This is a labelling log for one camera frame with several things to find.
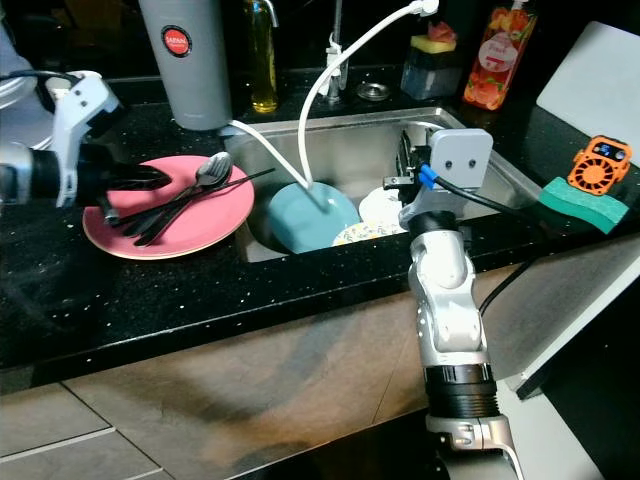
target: orange fan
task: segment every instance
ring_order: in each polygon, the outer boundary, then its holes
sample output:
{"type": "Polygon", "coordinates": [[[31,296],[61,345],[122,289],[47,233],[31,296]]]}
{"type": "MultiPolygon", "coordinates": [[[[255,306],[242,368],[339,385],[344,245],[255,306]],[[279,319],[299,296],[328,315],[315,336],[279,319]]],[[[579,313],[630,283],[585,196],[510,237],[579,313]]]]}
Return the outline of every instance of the orange fan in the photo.
{"type": "Polygon", "coordinates": [[[585,150],[580,150],[567,178],[569,185],[593,195],[604,195],[621,181],[631,167],[631,147],[614,138],[593,137],[585,150]]]}

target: green sponge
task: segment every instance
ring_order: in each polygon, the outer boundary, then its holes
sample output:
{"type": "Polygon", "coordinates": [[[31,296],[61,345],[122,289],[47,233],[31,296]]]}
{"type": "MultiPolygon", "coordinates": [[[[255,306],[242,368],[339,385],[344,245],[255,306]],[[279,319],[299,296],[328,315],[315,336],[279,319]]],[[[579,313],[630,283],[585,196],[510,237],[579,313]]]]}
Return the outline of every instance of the green sponge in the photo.
{"type": "Polygon", "coordinates": [[[540,203],[552,210],[580,218],[609,233],[629,207],[613,197],[598,197],[573,188],[560,177],[554,178],[540,194],[540,203]]]}

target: spoon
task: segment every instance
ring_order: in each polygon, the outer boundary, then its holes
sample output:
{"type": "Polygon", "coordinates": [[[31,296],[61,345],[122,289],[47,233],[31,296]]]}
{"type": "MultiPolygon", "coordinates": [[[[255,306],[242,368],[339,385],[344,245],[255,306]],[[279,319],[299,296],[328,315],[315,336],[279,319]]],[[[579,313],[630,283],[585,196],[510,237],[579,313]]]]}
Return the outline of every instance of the spoon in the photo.
{"type": "MultiPolygon", "coordinates": [[[[231,175],[231,167],[233,166],[233,159],[231,155],[227,152],[218,152],[212,157],[209,157],[207,161],[205,161],[198,170],[196,171],[196,181],[193,185],[185,188],[180,193],[178,193],[175,197],[171,199],[171,201],[179,200],[183,197],[186,197],[196,190],[201,189],[202,187],[213,188],[218,185],[222,185],[227,181],[229,176],[231,175]]],[[[130,227],[128,227],[122,234],[125,237],[135,237],[146,232],[149,228],[151,228],[156,220],[159,221],[160,217],[162,217],[165,213],[169,211],[177,211],[178,213],[182,211],[188,203],[184,205],[177,205],[167,211],[162,210],[155,214],[151,214],[148,217],[143,217],[140,220],[134,222],[130,227]]]]}

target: blue bowl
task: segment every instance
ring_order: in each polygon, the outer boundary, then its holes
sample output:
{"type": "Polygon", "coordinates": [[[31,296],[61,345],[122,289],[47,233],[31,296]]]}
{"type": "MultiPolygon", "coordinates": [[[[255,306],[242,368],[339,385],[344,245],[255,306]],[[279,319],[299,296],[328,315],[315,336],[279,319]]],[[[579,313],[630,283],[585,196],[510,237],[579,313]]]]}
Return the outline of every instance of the blue bowl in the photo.
{"type": "Polygon", "coordinates": [[[360,222],[351,200],[324,183],[310,191],[287,185],[271,199],[268,217],[273,234],[293,253],[330,247],[340,232],[360,222]]]}

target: water bottle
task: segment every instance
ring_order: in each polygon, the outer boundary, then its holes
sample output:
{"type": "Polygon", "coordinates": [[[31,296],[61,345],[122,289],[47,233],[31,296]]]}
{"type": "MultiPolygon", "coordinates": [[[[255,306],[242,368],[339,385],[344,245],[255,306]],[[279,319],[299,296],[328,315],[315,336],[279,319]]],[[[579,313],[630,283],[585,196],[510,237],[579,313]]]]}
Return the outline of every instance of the water bottle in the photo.
{"type": "Polygon", "coordinates": [[[140,0],[173,116],[211,130],[231,120],[219,0],[140,0]]]}

